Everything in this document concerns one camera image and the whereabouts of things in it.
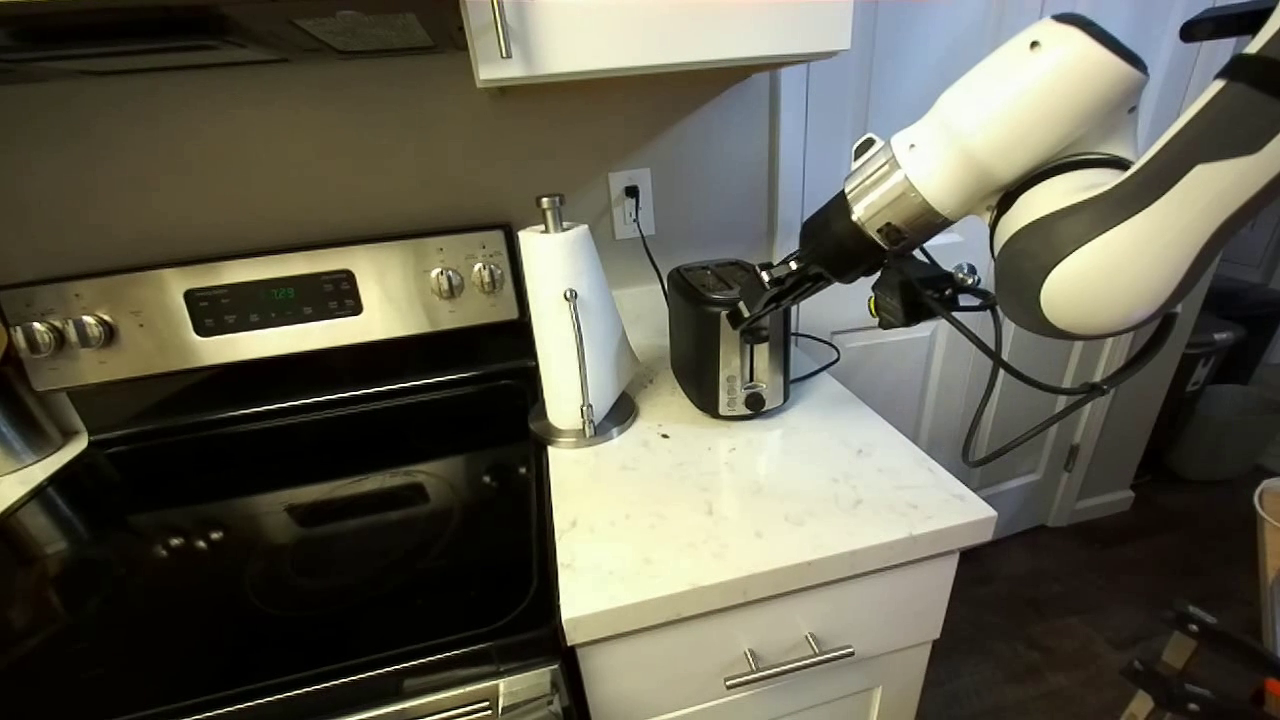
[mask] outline white cabinet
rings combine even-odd
[[[936,558],[580,645],[590,715],[912,720],[950,577],[954,558]]]
[[[843,53],[853,0],[461,0],[481,90]]]

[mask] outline stove control panel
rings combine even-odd
[[[520,321],[508,228],[3,290],[33,389]]]

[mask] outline dark floor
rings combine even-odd
[[[1179,602],[1258,638],[1251,489],[1151,475],[1123,517],[963,553],[918,715],[1120,715],[1120,669],[1162,642]]]

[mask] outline wall outlet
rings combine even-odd
[[[643,228],[643,237],[654,237],[651,173],[646,167],[607,173],[607,207],[613,207],[613,237],[615,241],[640,241],[640,228]]]

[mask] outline kitchen counter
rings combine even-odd
[[[830,376],[766,422],[701,417],[654,290],[615,292],[640,422],[552,447],[560,626],[590,645],[982,544],[994,511]]]

